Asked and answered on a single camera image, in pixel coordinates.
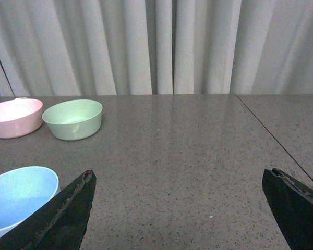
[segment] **curtain fold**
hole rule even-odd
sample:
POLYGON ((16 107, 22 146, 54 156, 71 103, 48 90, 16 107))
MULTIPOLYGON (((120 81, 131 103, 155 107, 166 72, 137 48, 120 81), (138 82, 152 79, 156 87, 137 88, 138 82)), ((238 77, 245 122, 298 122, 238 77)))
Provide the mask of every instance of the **curtain fold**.
POLYGON ((201 93, 313 93, 313 0, 0 1, 0 96, 201 93))

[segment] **bowl rim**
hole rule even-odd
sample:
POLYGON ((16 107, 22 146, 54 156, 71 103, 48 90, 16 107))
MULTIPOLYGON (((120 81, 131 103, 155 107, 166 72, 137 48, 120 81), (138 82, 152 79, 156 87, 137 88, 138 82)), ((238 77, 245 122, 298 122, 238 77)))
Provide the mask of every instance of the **bowl rim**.
POLYGON ((18 97, 18 98, 15 98, 15 99, 13 99, 13 100, 8 100, 8 101, 0 102, 0 106, 4 105, 4 104, 6 104, 6 103, 9 103, 9 102, 16 102, 16 101, 18 101, 18 102, 19 102, 19 101, 23 101, 23 102, 25 102, 25 101, 32 101, 32 102, 36 101, 36 102, 40 103, 41 106, 40 106, 40 108, 38 108, 38 109, 35 110, 34 112, 25 114, 25 115, 23 115, 23 116, 21 116, 21 117, 18 117, 18 118, 15 118, 15 119, 9 119, 9 120, 5 120, 5 121, 0 121, 0 124, 1 124, 1 123, 4 123, 4 122, 18 121, 18 120, 23 119, 23 118, 25 118, 25 117, 34 115, 35 113, 39 112, 39 111, 42 110, 42 108, 43 108, 43 102, 42 102, 41 100, 34 99, 34 98, 26 98, 26 97, 18 97))
POLYGON ((103 105, 102 105, 100 102, 95 101, 95 100, 90 100, 90 99, 70 100, 70 101, 58 103, 58 104, 53 105, 53 106, 51 106, 50 108, 48 108, 46 111, 43 112, 43 114, 42 114, 42 119, 43 119, 43 121, 44 121, 45 123, 47 123, 47 124, 58 125, 58 126, 67 126, 67 125, 78 124, 78 123, 85 122, 85 121, 88 121, 88 120, 90 120, 90 119, 93 119, 93 118, 95 118, 96 116, 98 116, 98 115, 102 112, 102 110, 103 110, 103 105), (98 104, 98 105, 100 105, 100 111, 97 112, 94 116, 91 116, 91 117, 89 117, 89 118, 87 118, 87 119, 85 119, 85 120, 76 121, 76 122, 71 122, 71 123, 66 123, 66 124, 49 122, 49 121, 47 121, 47 120, 44 118, 44 115, 45 115, 46 113, 50 112, 50 109, 56 108, 56 107, 58 107, 58 106, 61 106, 62 104, 67 104, 67 103, 70 103, 70 102, 77 102, 77 101, 78 101, 78 102, 80 102, 80 101, 88 101, 88 102, 93 102, 93 103, 95 103, 95 104, 98 104))
MULTIPOLYGON (((0 177, 3 176, 3 175, 6 175, 6 174, 10 174, 10 173, 12 173, 12 172, 24 170, 24 169, 27 169, 27 168, 42 168, 42 169, 45 169, 45 170, 47 170, 47 171, 50 171, 51 173, 54 174, 54 176, 55 176, 55 178, 56 178, 56 188, 55 188, 53 194, 51 195, 51 197, 47 200, 47 202, 48 202, 49 200, 51 200, 51 199, 56 195, 56 192, 57 192, 57 190, 58 190, 58 187, 59 187, 59 178, 58 178, 58 175, 56 174, 56 172, 53 171, 53 170, 50 169, 50 168, 42 167, 42 166, 27 166, 27 167, 21 167, 21 168, 16 168, 16 169, 10 170, 10 171, 8 171, 8 172, 4 172, 4 173, 0 174, 0 177)), ((6 227, 4 227, 4 228, 0 228, 0 232, 1 232, 1 231, 5 231, 5 230, 7 230, 7 229, 9 229, 9 228, 11 228, 11 227, 15 227, 15 226, 19 225, 21 222, 23 222, 24 220, 20 220, 20 221, 14 223, 14 224, 12 224, 12 225, 6 226, 6 227)))

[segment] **bowl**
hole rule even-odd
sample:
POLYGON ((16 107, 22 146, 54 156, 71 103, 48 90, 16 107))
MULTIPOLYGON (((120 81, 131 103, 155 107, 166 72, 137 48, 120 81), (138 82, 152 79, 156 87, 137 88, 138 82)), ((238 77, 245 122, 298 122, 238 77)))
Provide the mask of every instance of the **bowl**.
POLYGON ((37 99, 16 98, 0 103, 0 138, 16 138, 38 129, 43 103, 37 99))
POLYGON ((95 134, 100 129, 101 116, 101 103, 80 99, 48 108, 43 120, 58 139, 75 141, 95 134))
POLYGON ((58 176, 49 168, 23 167, 0 175, 0 237, 59 192, 58 176))

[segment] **speckled table surface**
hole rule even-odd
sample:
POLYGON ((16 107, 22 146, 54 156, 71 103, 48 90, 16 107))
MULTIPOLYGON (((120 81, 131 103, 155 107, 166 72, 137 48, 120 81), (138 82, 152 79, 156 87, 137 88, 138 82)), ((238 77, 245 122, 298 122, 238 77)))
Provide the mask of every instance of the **speckled table surface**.
POLYGON ((239 98, 313 178, 313 95, 241 95, 239 98))
MULTIPOLYGON (((45 110, 80 97, 37 98, 45 110)), ((95 171, 81 249, 289 249, 261 188, 263 170, 280 168, 311 188, 313 181, 291 157, 297 151, 287 152, 257 119, 266 110, 256 104, 269 97, 84 98, 103 104, 101 128, 89 138, 61 141, 43 124, 0 139, 0 174, 45 166, 63 188, 95 171)), ((306 125, 300 117, 298 123, 306 125)))

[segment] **pink bowl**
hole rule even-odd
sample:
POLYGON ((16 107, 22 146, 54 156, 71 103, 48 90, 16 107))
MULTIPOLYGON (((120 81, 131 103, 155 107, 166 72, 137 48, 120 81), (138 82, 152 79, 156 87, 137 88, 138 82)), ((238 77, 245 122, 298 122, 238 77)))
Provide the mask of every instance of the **pink bowl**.
POLYGON ((42 123, 43 103, 25 97, 0 103, 0 138, 16 138, 38 129, 42 123))

